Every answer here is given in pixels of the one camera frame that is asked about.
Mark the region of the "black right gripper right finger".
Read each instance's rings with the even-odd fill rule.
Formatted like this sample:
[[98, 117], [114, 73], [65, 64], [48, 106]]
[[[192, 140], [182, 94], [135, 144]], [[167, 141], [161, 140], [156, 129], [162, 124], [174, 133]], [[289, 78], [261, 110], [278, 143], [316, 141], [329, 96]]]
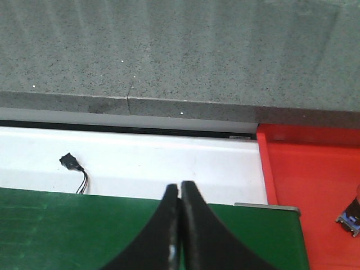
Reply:
[[182, 237], [186, 269], [276, 269], [224, 225], [193, 181], [181, 183]]

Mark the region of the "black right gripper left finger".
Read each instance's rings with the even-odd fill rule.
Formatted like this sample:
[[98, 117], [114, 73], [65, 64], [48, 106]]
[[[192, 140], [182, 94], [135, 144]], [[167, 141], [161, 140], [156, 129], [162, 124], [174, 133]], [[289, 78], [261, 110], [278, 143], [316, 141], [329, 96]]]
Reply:
[[102, 269], [179, 269], [179, 217], [178, 187], [169, 184], [144, 228]]

